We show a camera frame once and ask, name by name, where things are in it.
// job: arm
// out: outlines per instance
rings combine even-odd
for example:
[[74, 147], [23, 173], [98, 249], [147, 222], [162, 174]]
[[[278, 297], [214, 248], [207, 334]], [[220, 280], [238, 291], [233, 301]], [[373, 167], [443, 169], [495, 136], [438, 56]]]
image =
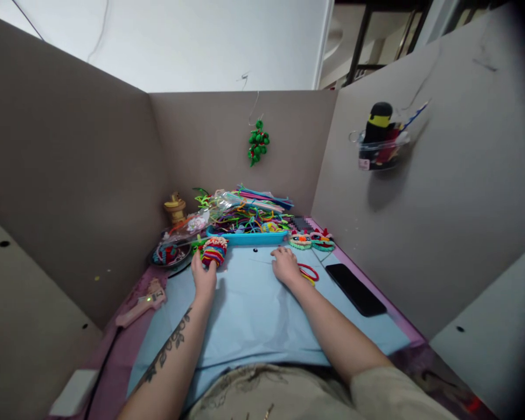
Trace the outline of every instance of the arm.
[[347, 385], [364, 370], [392, 366], [373, 341], [302, 277], [292, 250], [279, 247], [271, 255], [276, 258], [274, 274], [303, 308], [323, 352]]
[[178, 419], [198, 362], [216, 289], [216, 264], [204, 271], [198, 252], [191, 263], [196, 295], [124, 405], [118, 420]]

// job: phone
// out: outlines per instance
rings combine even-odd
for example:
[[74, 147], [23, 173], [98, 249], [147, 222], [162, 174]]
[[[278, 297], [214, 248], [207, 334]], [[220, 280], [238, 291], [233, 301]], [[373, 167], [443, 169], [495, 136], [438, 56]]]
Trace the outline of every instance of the phone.
[[332, 264], [325, 267], [327, 273], [341, 288], [346, 297], [365, 317], [381, 315], [387, 308], [344, 264]]

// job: finger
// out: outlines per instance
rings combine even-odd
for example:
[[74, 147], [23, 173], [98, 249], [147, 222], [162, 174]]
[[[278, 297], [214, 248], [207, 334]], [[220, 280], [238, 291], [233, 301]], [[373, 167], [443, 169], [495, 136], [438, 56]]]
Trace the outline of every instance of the finger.
[[192, 257], [191, 263], [192, 272], [195, 273], [197, 270], [202, 269], [202, 262], [200, 261], [200, 251], [197, 250]]
[[210, 261], [210, 267], [208, 267], [208, 274], [216, 275], [216, 261]]

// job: blue plastic tray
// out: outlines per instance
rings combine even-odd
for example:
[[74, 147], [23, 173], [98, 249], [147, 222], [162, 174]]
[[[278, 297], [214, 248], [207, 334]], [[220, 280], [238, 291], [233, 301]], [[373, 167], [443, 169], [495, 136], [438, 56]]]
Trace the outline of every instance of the blue plastic tray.
[[210, 226], [206, 230], [208, 236], [221, 236], [227, 239], [228, 245], [278, 245], [284, 241], [288, 232], [271, 232], [271, 233], [225, 233], [216, 234]]

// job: white plug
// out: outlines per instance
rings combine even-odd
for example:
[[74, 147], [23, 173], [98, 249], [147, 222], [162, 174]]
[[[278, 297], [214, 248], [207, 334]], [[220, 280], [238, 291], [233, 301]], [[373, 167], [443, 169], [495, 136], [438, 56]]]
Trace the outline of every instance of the white plug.
[[90, 391], [97, 380], [98, 370], [78, 369], [54, 401], [51, 416], [70, 417], [78, 414], [86, 402]]

